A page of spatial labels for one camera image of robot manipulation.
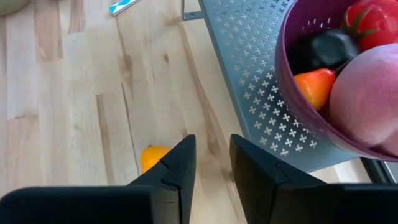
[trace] toy tomato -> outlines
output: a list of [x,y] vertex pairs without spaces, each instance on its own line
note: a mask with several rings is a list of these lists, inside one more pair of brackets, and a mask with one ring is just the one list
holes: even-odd
[[342,28],[362,51],[398,42],[398,0],[360,0],[348,8]]

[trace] gray perforated metal shelf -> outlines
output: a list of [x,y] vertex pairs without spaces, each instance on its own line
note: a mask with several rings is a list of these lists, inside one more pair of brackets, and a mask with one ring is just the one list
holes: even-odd
[[357,157],[318,139],[289,113],[275,79],[278,32],[292,0],[200,0],[244,135],[306,172]]

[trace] toy pepper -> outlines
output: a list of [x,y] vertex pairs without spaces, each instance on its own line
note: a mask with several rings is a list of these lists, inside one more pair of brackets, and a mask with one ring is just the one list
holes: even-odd
[[321,68],[294,76],[298,88],[312,107],[316,110],[322,109],[329,100],[336,77],[350,62],[351,60],[346,61],[334,71]]
[[287,51],[294,75],[321,68],[335,70],[357,55],[356,43],[337,29],[310,34],[294,42]]

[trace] orange bell pepper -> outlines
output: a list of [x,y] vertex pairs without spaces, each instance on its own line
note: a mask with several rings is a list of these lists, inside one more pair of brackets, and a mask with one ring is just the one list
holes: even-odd
[[171,148],[165,146],[149,146],[141,154],[142,174],[145,174],[150,168],[160,161]]
[[336,72],[321,68],[295,75],[294,80],[307,101],[316,110],[320,110],[329,99]]

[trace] purple colander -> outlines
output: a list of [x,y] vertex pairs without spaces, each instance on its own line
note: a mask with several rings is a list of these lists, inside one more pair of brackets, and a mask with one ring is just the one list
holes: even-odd
[[313,31],[339,28],[345,11],[357,1],[296,0],[292,4],[280,29],[275,51],[275,73],[279,91],[289,111],[317,136],[360,156],[398,162],[398,158],[394,156],[351,140],[322,118],[301,94],[287,60],[286,49],[293,42]]

